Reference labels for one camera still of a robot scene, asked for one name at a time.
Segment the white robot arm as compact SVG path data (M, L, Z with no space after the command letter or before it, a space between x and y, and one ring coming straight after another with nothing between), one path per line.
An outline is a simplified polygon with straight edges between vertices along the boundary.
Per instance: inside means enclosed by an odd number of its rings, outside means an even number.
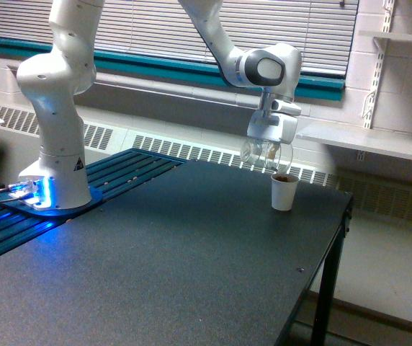
M19 174L22 180L40 184L26 200L35 210L70 210L91 202L84 123L73 98L85 92L97 75L94 41L103 6L102 1L54 1L49 16L52 50L28 58L17 70L17 83L32 103L40 131L38 160ZM183 1L181 6L218 63L222 78L234 87L261 90L241 160L280 170L282 147L292 143L301 112L294 101L301 52L287 43L241 50L221 25L220 1Z

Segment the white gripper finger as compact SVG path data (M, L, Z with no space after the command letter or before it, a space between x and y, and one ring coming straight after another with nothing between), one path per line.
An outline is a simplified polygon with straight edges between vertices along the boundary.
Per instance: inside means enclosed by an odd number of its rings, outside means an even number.
M266 149L266 159L275 159L277 152L280 150L280 143L269 141Z

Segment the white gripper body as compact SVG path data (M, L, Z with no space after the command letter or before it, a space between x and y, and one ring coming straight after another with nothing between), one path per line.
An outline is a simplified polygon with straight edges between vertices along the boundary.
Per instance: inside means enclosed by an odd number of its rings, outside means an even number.
M275 143L291 144L297 130L297 116L301 108L288 102L281 95L263 92L259 108L255 110L248 124L249 138Z

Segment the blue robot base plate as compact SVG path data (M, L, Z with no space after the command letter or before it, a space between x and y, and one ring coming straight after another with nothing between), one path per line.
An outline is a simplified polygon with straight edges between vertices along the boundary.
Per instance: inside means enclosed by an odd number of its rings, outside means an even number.
M97 207L103 199L103 195L97 189L90 187L91 200L83 206L65 209L59 205L53 205L50 198L41 200L39 192L26 188L17 191L0 192L0 205L19 211L29 216L41 218L73 218Z

